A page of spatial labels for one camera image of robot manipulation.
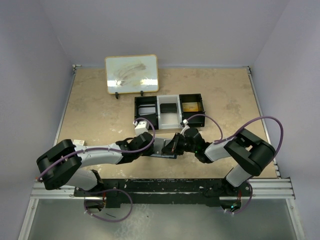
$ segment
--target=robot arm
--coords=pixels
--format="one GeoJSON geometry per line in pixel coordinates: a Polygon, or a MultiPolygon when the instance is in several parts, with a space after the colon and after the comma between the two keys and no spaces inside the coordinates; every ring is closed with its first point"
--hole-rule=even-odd
{"type": "Polygon", "coordinates": [[[246,129],[243,129],[235,138],[216,144],[206,142],[196,128],[189,127],[184,128],[181,133],[176,133],[173,139],[156,138],[149,148],[131,153],[151,142],[152,135],[147,129],[147,122],[141,121],[135,127],[136,137],[105,146],[87,147],[73,145],[70,139],[61,141],[38,158],[37,165],[41,173],[62,156],[73,152],[78,153],[53,166],[43,175],[45,188],[53,190],[68,185],[89,191],[103,183],[97,171],[81,169],[83,167],[131,163],[140,156],[175,158],[184,152],[194,153],[200,162],[207,164],[222,158],[233,157],[238,165],[227,174],[225,180],[230,187],[236,188],[251,176],[259,176],[275,155],[275,150],[270,144],[246,129]]]}

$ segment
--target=floor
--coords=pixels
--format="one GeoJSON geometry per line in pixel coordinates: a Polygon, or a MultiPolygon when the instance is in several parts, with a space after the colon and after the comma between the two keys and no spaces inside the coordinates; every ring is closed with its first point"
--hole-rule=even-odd
{"type": "MultiPolygon", "coordinates": [[[[206,114],[221,126],[225,137],[247,121],[258,117],[259,110],[245,68],[164,68],[158,70],[159,91],[145,96],[202,95],[206,114]]],[[[103,68],[80,68],[72,91],[58,141],[85,140],[87,146],[101,146],[134,137],[134,101],[139,93],[121,94],[119,99],[107,91],[103,68]]],[[[267,140],[261,121],[247,127],[267,140]]],[[[178,130],[157,131],[159,137],[172,138],[178,130]]],[[[200,129],[207,142],[218,139],[217,127],[206,119],[200,129]]],[[[102,178],[223,178],[237,163],[232,158],[203,164],[191,153],[177,159],[140,157],[121,165],[101,164],[96,169],[102,178]]],[[[271,162],[259,178],[276,178],[271,162]]]]}

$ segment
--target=beige tabletop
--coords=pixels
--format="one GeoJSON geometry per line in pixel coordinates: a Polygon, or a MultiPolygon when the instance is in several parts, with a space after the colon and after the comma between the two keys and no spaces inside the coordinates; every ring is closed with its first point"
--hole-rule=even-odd
{"type": "MultiPolygon", "coordinates": [[[[225,137],[232,135],[247,121],[259,116],[250,79],[245,68],[165,68],[158,70],[159,91],[144,96],[201,94],[206,114],[221,126],[225,137]]],[[[87,146],[108,145],[135,136],[132,124],[135,97],[140,94],[121,94],[119,99],[107,91],[103,68],[80,68],[76,72],[58,141],[85,140],[87,146]]],[[[247,127],[267,140],[261,121],[247,127]]],[[[172,138],[178,130],[159,137],[172,138]]],[[[200,128],[207,142],[220,138],[218,128],[209,120],[200,128]]],[[[203,164],[192,153],[177,159],[143,156],[132,163],[101,164],[88,167],[102,178],[223,178],[237,163],[232,158],[203,164]]],[[[276,178],[273,163],[259,176],[276,178]]]]}

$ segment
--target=gray wall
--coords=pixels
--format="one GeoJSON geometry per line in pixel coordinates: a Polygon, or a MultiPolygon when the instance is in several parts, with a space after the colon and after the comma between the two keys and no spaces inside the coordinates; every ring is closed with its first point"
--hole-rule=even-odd
{"type": "Polygon", "coordinates": [[[67,59],[37,0],[0,7],[0,239],[19,236],[36,159],[49,149],[72,79],[67,59]]]}
{"type": "Polygon", "coordinates": [[[163,66],[254,63],[289,0],[41,0],[72,63],[156,54],[163,66]]]}
{"type": "MultiPolygon", "coordinates": [[[[309,239],[319,239],[320,2],[291,0],[253,66],[265,115],[277,116],[285,137],[278,164],[291,176],[309,239]]],[[[268,122],[272,143],[279,128],[268,122]]]]}

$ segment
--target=glass panel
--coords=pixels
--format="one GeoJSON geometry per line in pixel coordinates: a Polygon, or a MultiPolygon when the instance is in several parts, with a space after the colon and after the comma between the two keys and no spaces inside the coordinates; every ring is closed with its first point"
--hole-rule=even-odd
{"type": "Polygon", "coordinates": [[[158,63],[156,55],[109,56],[105,58],[108,92],[156,92],[158,63]]]}
{"type": "MultiPolygon", "coordinates": [[[[98,215],[123,217],[129,208],[123,204],[98,215]]],[[[44,239],[294,240],[296,236],[284,199],[254,199],[246,210],[234,216],[204,205],[136,204],[132,214],[119,223],[84,214],[80,199],[41,199],[29,240],[44,239]]]]}

